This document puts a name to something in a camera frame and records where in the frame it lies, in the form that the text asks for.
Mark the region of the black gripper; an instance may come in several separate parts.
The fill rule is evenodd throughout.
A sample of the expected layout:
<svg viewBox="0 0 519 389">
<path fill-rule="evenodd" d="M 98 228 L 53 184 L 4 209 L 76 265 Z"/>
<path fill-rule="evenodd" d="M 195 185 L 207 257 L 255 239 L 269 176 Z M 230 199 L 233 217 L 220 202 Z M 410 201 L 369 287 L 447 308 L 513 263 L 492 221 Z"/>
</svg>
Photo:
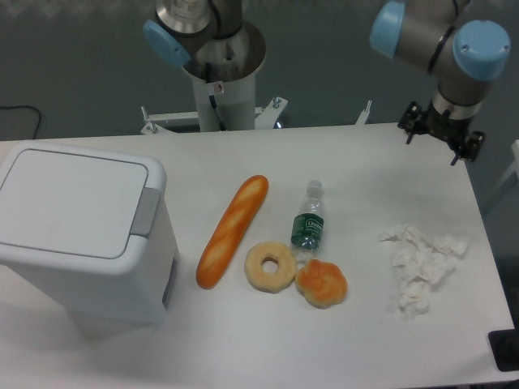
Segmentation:
<svg viewBox="0 0 519 389">
<path fill-rule="evenodd" d="M 430 135 L 445 142 L 454 152 L 450 163 L 459 160 L 476 161 L 486 139 L 481 131 L 469 131 L 474 116 L 474 105 L 456 105 L 445 99 L 432 99 L 427 110 L 411 101 L 397 127 L 406 133 L 406 144 L 411 144 L 415 135 Z"/>
</svg>

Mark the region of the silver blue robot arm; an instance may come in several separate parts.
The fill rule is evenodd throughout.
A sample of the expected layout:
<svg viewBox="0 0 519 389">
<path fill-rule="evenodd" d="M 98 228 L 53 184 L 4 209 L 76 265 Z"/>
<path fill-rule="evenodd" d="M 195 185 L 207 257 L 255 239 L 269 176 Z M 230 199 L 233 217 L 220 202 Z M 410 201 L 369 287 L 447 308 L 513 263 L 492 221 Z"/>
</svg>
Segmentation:
<svg viewBox="0 0 519 389">
<path fill-rule="evenodd" d="M 463 1 L 390 1 L 375 18 L 370 45 L 388 58 L 425 70 L 438 80 L 426 108 L 411 103 L 398 126 L 409 138 L 430 135 L 445 142 L 456 160 L 473 161 L 486 138 L 470 131 L 492 83 L 503 72 L 511 41 L 498 24 L 455 21 Z M 239 1 L 159 1 L 143 34 L 165 62 L 191 78 L 199 128 L 204 131 L 274 127 L 285 106 L 273 100 L 255 107 L 255 77 L 266 42 L 242 16 Z"/>
</svg>

